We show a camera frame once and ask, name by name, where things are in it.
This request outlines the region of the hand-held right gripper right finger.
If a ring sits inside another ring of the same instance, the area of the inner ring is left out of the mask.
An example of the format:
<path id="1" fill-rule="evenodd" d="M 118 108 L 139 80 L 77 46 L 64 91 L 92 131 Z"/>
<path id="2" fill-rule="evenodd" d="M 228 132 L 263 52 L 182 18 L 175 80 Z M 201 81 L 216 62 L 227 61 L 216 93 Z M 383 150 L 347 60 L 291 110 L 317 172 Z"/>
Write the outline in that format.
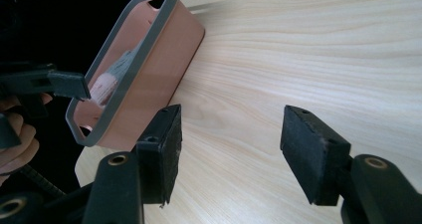
<path id="1" fill-rule="evenodd" d="M 351 144 L 312 112 L 285 106 L 280 150 L 310 204 L 335 206 Z"/>

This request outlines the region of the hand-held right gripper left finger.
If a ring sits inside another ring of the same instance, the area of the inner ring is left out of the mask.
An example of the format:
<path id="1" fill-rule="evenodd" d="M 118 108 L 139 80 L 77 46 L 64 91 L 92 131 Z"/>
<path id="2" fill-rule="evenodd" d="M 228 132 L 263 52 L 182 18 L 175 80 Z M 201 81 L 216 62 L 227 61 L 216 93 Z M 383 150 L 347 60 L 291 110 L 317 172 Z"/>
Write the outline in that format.
<path id="1" fill-rule="evenodd" d="M 155 114 L 135 146 L 144 204 L 170 202 L 181 148 L 181 105 L 172 105 Z"/>

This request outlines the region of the pink basket grey rim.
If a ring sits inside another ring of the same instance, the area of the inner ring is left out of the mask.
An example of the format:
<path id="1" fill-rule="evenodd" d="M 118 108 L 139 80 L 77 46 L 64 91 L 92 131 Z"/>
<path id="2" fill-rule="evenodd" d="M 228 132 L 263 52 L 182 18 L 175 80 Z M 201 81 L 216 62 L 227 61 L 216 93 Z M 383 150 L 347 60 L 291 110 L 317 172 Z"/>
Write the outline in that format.
<path id="1" fill-rule="evenodd" d="M 76 143 L 130 150 L 168 106 L 205 29 L 180 0 L 131 0 L 86 74 L 91 87 L 124 52 L 133 60 L 101 108 L 71 100 L 66 120 Z"/>

